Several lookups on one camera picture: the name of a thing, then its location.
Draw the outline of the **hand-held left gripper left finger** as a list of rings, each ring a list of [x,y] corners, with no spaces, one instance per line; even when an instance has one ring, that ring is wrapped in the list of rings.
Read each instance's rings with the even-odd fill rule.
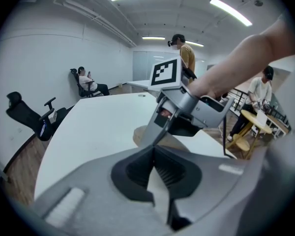
[[[33,204],[44,236],[168,236],[147,185],[153,148],[133,148],[86,162]]]

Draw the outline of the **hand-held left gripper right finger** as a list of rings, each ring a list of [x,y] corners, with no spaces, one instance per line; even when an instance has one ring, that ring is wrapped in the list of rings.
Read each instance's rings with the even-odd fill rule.
[[[154,166],[169,192],[167,224],[178,231],[217,208],[243,175],[246,163],[154,147]]]

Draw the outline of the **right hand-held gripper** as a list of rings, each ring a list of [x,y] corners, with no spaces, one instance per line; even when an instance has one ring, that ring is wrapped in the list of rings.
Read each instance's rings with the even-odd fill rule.
[[[169,133],[178,118],[191,125],[202,128],[216,128],[226,121],[226,115],[233,104],[230,98],[225,105],[214,98],[204,95],[197,98],[183,83],[182,59],[171,58],[152,66],[149,79],[150,89],[160,89],[157,107],[142,135],[140,146],[180,146],[180,141]],[[166,109],[173,113],[170,118],[159,112]]]

